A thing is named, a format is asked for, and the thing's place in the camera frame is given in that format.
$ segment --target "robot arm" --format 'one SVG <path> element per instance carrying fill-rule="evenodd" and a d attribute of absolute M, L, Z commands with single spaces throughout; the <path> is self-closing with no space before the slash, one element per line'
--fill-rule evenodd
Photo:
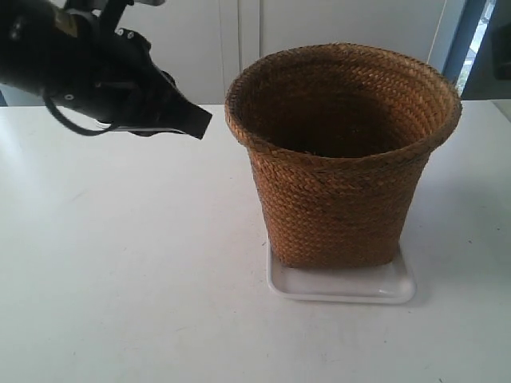
<path fill-rule="evenodd" d="M 159 6 L 164 0 L 138 0 Z M 0 82 L 43 98 L 63 125 L 84 136 L 127 131 L 139 136 L 182 132 L 202 138 L 210 113 L 188 101 L 151 60 L 151 44 L 117 30 L 133 0 L 2 0 Z M 110 124 L 89 131 L 56 104 Z"/>

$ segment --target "white tray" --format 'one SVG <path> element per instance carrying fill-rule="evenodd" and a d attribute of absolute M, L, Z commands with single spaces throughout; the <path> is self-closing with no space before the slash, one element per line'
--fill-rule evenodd
<path fill-rule="evenodd" d="M 283 266 L 268 242 L 267 279 L 278 295 L 303 301 L 386 303 L 408 302 L 416 285 L 401 251 L 392 263 L 348 270 L 298 270 Z"/>

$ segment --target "wicker basket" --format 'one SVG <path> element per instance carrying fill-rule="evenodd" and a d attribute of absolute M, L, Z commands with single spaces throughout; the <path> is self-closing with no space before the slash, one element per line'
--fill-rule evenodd
<path fill-rule="evenodd" d="M 422 169 L 460 115 L 435 69 L 354 44 L 267 56 L 226 101 L 272 249 L 289 267 L 390 262 Z"/>

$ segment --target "table surface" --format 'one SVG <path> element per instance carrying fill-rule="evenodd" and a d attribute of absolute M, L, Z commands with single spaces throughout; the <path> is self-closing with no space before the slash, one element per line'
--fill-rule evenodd
<path fill-rule="evenodd" d="M 465 103 L 424 171 L 403 306 L 268 289 L 246 152 L 208 109 L 203 141 L 0 109 L 0 381 L 510 381 L 511 124 L 491 103 Z"/>

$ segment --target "brown basket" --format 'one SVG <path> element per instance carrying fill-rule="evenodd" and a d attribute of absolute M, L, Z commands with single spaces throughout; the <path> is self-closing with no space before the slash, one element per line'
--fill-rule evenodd
<path fill-rule="evenodd" d="M 422 169 L 460 115 L 435 69 L 354 44 L 267 56 L 226 101 L 272 249 L 290 267 L 390 262 Z"/>

